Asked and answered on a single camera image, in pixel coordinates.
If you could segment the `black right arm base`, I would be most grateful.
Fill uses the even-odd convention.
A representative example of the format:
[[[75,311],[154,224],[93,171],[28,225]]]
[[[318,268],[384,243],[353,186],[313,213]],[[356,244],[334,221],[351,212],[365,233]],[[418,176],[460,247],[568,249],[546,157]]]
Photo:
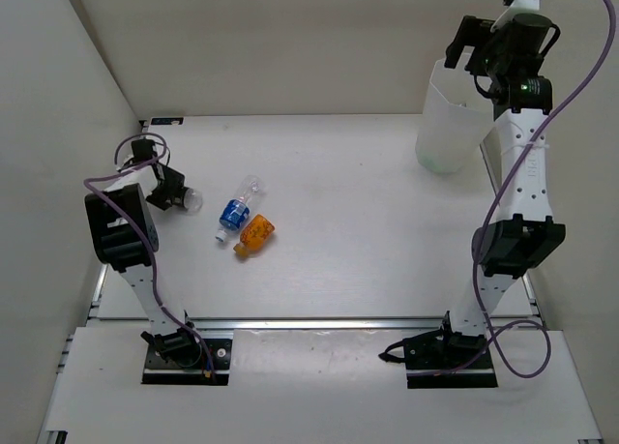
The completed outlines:
[[[409,389],[490,389],[498,386],[484,335],[465,336],[441,326],[395,342],[378,354],[386,363],[403,364]]]

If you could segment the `black-label clear bottle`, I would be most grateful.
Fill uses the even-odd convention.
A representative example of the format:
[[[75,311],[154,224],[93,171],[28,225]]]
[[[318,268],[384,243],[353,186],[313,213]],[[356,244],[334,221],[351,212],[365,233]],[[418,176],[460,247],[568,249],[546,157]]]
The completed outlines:
[[[195,215],[203,205],[202,193],[189,187],[181,187],[174,196],[174,205],[183,212]]]

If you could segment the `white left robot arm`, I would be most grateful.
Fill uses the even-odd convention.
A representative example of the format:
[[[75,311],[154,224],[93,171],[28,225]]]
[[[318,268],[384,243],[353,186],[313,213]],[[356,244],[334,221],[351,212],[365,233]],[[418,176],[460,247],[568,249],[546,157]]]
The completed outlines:
[[[188,316],[168,308],[159,292],[155,253],[159,235],[150,208],[194,212],[200,195],[185,185],[185,175],[169,167],[169,148],[155,133],[132,135],[121,142],[132,154],[113,175],[83,181],[89,193],[84,204],[97,258],[130,286],[146,313],[150,330],[142,337],[160,356],[180,366],[199,362],[203,344]]]

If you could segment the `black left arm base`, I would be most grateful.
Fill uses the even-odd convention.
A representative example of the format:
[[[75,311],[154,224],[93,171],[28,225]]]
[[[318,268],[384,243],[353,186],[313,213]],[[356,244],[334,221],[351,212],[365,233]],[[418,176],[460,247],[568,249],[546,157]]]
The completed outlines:
[[[198,340],[178,328],[170,335],[143,331],[147,343],[141,383],[171,386],[227,386],[233,338],[216,335]]]

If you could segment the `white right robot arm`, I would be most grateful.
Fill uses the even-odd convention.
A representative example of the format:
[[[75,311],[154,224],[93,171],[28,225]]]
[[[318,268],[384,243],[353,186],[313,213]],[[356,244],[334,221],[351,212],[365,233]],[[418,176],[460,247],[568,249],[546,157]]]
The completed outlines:
[[[445,336],[434,343],[435,357],[445,366],[460,364],[470,348],[484,343],[486,317],[503,295],[565,240],[566,227],[554,220],[548,201],[545,135],[536,132],[553,108],[551,82],[539,70],[559,35],[542,15],[520,13],[501,26],[467,15],[447,47],[446,67],[454,68],[470,46],[466,71],[490,79],[489,88],[478,92],[492,102],[502,185],[488,225],[472,240],[472,287],[446,314]]]

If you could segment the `blue-label clear bottle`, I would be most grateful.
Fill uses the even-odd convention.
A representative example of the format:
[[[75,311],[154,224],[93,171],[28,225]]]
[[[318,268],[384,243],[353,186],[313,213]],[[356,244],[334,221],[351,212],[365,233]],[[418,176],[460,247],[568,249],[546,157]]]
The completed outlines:
[[[264,195],[265,185],[259,177],[249,175],[243,180],[219,217],[219,228],[215,235],[219,244],[225,244],[242,230]]]

